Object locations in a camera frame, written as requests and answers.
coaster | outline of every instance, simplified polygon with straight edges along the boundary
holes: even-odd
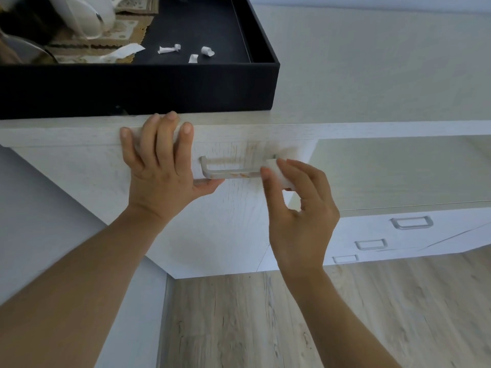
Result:
[[[158,14],[159,0],[123,0],[116,6],[116,12],[132,14]]]
[[[64,27],[50,42],[50,46],[75,45],[93,47],[122,47],[129,43],[141,43],[153,17],[117,15],[114,27],[98,39],[87,40]]]
[[[131,63],[133,61],[133,58],[135,57],[134,54],[123,58],[123,59],[116,59],[116,58],[109,58],[107,61],[101,62],[97,57],[101,55],[106,55],[109,53],[112,53],[115,51],[117,48],[114,49],[94,49],[94,48],[83,48],[83,49],[77,49],[77,48],[52,48],[52,47],[47,47],[52,55],[56,58],[58,63],[61,64],[73,64],[73,63]]]

white pitcher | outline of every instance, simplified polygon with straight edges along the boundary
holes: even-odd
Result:
[[[123,0],[50,0],[68,27],[96,39],[114,26],[114,8]]]

black box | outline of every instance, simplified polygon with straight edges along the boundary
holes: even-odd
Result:
[[[175,43],[180,52],[157,54]],[[160,0],[142,45],[131,64],[0,66],[0,119],[273,106],[280,64],[249,0]]]

pinky finger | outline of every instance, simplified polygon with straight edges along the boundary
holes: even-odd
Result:
[[[121,128],[119,132],[119,137],[121,139],[121,148],[123,150],[123,160],[127,166],[133,172],[141,172],[144,169],[143,161],[140,156],[137,155],[135,150],[135,144],[133,141],[133,134],[128,128]]]
[[[193,190],[195,192],[196,199],[201,196],[210,195],[224,182],[224,179],[208,179],[204,183],[194,185]]]

laminate flooring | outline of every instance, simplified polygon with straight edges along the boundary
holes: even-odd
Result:
[[[491,246],[326,272],[402,367],[491,367]],[[177,280],[171,320],[166,368],[322,367],[278,271]]]

